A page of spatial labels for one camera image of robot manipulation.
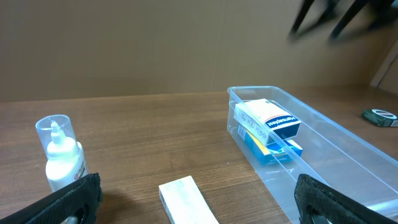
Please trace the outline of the blue yellow VapoDrops box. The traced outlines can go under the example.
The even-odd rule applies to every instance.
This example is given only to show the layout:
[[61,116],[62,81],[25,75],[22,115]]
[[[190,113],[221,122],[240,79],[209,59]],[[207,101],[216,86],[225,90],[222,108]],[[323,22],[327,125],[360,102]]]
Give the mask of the blue yellow VapoDrops box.
[[282,146],[275,142],[268,146],[263,145],[241,124],[238,125],[238,134],[261,165],[275,164],[277,161],[287,162],[292,160]]

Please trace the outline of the dark green round-label box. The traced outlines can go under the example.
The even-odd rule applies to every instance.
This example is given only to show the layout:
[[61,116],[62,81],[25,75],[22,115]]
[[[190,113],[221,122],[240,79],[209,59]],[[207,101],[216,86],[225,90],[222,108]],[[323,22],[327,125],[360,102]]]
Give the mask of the dark green round-label box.
[[379,127],[397,127],[397,116],[385,110],[368,109],[362,112],[362,117]]

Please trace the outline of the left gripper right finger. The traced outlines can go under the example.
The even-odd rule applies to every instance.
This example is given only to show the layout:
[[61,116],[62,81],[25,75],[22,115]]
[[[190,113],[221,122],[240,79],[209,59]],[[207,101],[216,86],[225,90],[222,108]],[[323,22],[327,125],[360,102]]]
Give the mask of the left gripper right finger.
[[299,175],[294,198],[301,224],[397,224],[308,174]]

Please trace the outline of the white spray bottle clear cap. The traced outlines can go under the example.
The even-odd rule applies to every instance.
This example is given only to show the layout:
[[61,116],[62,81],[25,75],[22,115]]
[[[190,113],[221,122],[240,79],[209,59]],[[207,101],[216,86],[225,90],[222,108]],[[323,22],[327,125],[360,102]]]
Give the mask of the white spray bottle clear cap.
[[46,116],[35,128],[47,157],[45,175],[53,192],[89,174],[83,147],[67,115]]

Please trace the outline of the white Hansaplast plaster box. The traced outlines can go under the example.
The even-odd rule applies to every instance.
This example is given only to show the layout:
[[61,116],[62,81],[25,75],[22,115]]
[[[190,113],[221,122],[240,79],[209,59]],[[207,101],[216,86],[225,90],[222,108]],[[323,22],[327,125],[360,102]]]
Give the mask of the white Hansaplast plaster box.
[[285,140],[296,136],[301,124],[301,120],[265,98],[237,103],[234,119],[263,145],[274,142],[271,131]]

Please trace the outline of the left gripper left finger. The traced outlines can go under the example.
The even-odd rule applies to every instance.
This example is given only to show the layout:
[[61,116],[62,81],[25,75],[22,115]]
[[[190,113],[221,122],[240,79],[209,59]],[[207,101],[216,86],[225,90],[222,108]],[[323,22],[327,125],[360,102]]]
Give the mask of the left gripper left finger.
[[76,218],[78,223],[94,223],[103,201],[98,173],[88,174],[39,201],[1,219],[3,224],[62,223]]

